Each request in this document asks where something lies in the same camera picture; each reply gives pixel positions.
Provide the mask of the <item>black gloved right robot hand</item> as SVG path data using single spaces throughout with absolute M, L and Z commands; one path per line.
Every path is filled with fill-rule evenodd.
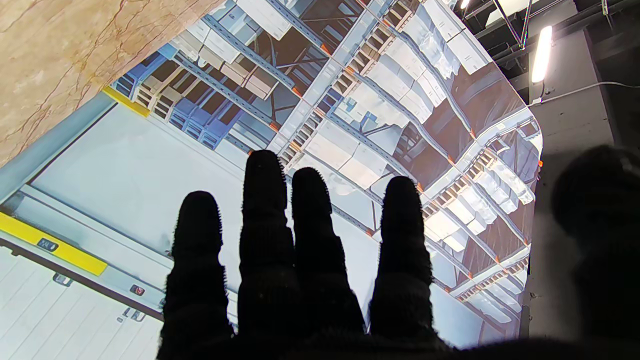
M 238 242 L 238 332 L 227 317 L 222 221 L 214 196 L 187 194 L 166 278 L 159 360 L 637 360 L 639 155 L 595 146 L 558 176 L 551 212 L 579 248 L 573 282 L 577 341 L 525 338 L 458 350 L 434 329 L 422 204 L 394 177 L 382 205 L 377 278 L 365 321 L 334 232 L 332 204 L 313 168 L 292 179 L 293 228 L 281 162 L 269 150 L 246 162 Z

